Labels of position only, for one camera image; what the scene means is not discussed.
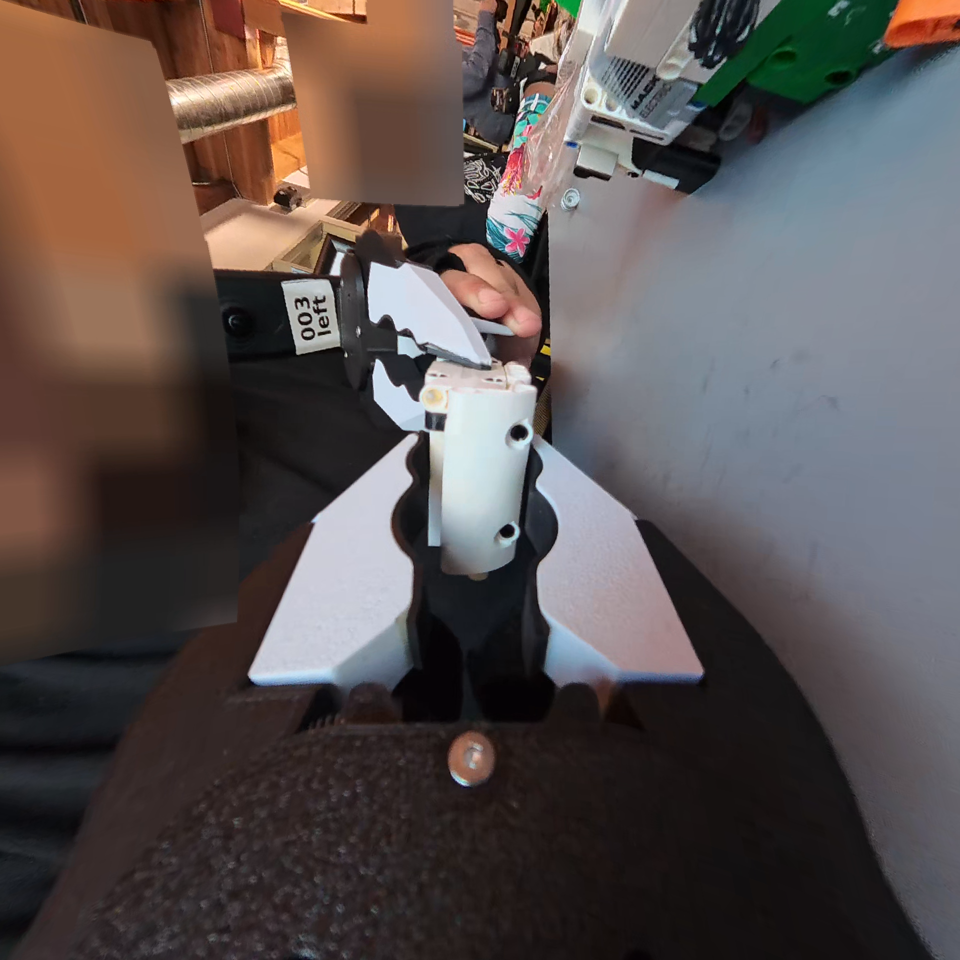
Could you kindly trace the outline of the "white lego subassembly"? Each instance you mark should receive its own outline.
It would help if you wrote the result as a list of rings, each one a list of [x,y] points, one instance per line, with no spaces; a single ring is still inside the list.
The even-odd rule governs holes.
[[[529,369],[437,359],[419,396],[429,437],[427,544],[442,573],[483,579],[515,557],[534,435]]]

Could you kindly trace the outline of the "lego truck model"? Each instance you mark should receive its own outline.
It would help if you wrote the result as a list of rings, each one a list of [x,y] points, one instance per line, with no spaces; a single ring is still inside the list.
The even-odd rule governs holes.
[[[572,177],[692,194],[757,104],[806,108],[893,53],[958,43],[958,2],[604,2],[568,129]]]

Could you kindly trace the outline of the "person's left hand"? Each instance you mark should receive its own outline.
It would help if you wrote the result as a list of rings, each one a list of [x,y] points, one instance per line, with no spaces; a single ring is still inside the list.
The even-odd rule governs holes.
[[[543,330],[543,311],[514,267],[479,244],[450,246],[447,255],[460,264],[439,273],[454,299],[479,318],[510,330],[508,346],[534,347]]]

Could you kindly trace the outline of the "silver air duct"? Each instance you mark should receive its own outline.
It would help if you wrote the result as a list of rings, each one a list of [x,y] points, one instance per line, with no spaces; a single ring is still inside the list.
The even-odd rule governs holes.
[[[182,145],[286,113],[296,106],[291,65],[166,81]]]

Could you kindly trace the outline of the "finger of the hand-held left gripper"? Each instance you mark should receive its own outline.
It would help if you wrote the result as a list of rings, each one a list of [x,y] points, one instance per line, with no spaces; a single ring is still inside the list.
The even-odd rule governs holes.
[[[379,354],[374,361],[371,377],[373,401],[403,431],[426,429],[426,413],[420,394],[433,362],[433,355],[404,334],[397,336],[395,352]]]
[[[492,367],[474,319],[439,275],[424,266],[370,264],[369,320],[382,327],[385,318],[397,335],[399,355],[431,354],[477,370]]]

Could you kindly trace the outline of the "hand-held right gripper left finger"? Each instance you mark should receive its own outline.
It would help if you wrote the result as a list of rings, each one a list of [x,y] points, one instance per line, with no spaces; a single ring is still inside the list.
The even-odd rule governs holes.
[[[392,690],[412,669],[414,563],[393,516],[413,483],[418,438],[408,434],[315,516],[248,668],[252,684]]]

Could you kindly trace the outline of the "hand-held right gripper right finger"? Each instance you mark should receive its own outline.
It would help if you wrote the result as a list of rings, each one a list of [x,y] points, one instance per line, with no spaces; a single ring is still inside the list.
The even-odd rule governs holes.
[[[557,687],[697,684],[704,667],[636,517],[542,438],[535,489],[557,522],[536,569],[549,627],[543,672]]]

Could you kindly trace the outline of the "clear plastic bag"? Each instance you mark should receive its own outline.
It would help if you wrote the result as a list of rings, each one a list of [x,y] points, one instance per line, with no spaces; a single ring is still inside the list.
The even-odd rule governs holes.
[[[569,128],[577,110],[577,97],[586,76],[591,48],[598,30],[604,2],[581,2],[571,25],[558,29],[557,78],[551,101],[537,121],[526,147],[524,190],[538,198],[547,209],[562,191],[571,148]]]

